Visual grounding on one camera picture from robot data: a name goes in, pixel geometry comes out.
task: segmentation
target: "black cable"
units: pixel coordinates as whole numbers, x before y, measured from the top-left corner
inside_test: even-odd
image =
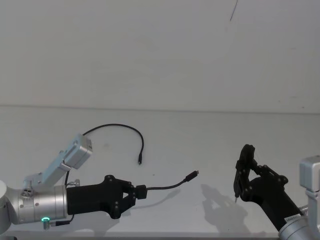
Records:
[[[153,186],[153,187],[147,187],[146,190],[167,190],[167,189],[174,189],[176,187],[179,187],[180,185],[191,181],[192,179],[194,179],[196,176],[198,176],[199,171],[193,171],[192,173],[190,173],[188,176],[185,177],[185,179],[183,179],[181,182],[175,184],[175,185],[171,185],[171,186]]]
[[[86,131],[84,134],[82,134],[83,136],[97,130],[97,129],[100,129],[100,128],[104,128],[104,127],[110,127],[110,126],[118,126],[118,127],[124,127],[124,128],[128,128],[128,129],[131,129],[133,131],[135,131],[137,134],[139,134],[140,138],[141,138],[141,150],[140,150],[140,153],[139,153],[139,157],[138,157],[138,164],[141,165],[142,164],[142,152],[144,150],[144,147],[145,147],[145,140],[144,140],[144,136],[142,136],[141,132],[139,132],[136,128],[132,127],[132,126],[129,126],[129,125],[124,125],[124,124],[119,124],[119,123],[110,123],[110,124],[104,124],[104,125],[100,125],[100,126],[96,126],[95,128],[92,128],[90,129],[89,131]],[[66,172],[66,175],[65,175],[65,179],[64,179],[64,186],[67,187],[68,186],[68,178],[69,178],[69,174],[70,174],[70,171],[67,171]],[[57,221],[56,226],[61,226],[61,225],[67,225],[67,224],[70,224],[71,221],[75,218],[75,215],[72,215],[71,219],[70,220],[67,220],[67,221]]]

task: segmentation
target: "robotic arm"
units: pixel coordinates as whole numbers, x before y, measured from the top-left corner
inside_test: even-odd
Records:
[[[307,188],[309,197],[308,216],[306,207],[298,208],[285,193],[288,179],[267,165],[258,165],[254,159],[255,148],[246,144],[236,163],[233,189],[236,199],[258,204],[279,231],[281,240],[316,240],[318,230],[318,192],[320,189],[320,158],[307,158],[300,164],[300,183]],[[249,181],[250,171],[259,177]]]
[[[55,184],[71,170],[78,169],[92,154],[92,143],[84,135],[78,134],[65,151],[43,173],[27,176],[23,189],[12,189],[0,181],[0,234],[13,224],[42,222],[45,230],[50,226],[66,225],[71,220],[67,215],[104,211],[112,219],[136,204],[136,199],[145,199],[148,190],[171,189],[189,182],[198,175],[194,171],[180,183],[168,187],[133,186],[131,182],[107,175],[104,181],[96,185],[75,187]]]

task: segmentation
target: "white wall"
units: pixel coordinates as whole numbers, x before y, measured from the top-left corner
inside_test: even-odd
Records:
[[[320,1],[1,0],[0,105],[320,113]]]
[[[89,185],[113,174],[134,185],[165,186],[193,170],[199,170],[199,177],[179,189],[149,192],[120,220],[97,212],[77,215],[72,224],[46,233],[40,223],[12,226],[11,231],[96,237],[276,236],[257,205],[233,203],[235,165],[244,144],[256,147],[260,164],[289,179],[285,189],[298,206],[307,203],[299,185],[299,161],[320,152],[320,115],[0,107],[0,179],[20,188],[26,175],[43,171],[77,133],[107,123],[141,130],[143,164],[137,165],[139,136],[111,127],[90,136],[93,156],[71,171],[71,180]]]

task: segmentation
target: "green led light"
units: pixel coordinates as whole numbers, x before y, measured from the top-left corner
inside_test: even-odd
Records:
[[[41,219],[41,221],[42,221],[42,222],[48,222],[48,221],[50,221],[50,217],[45,216],[45,217],[43,217],[43,218]]]

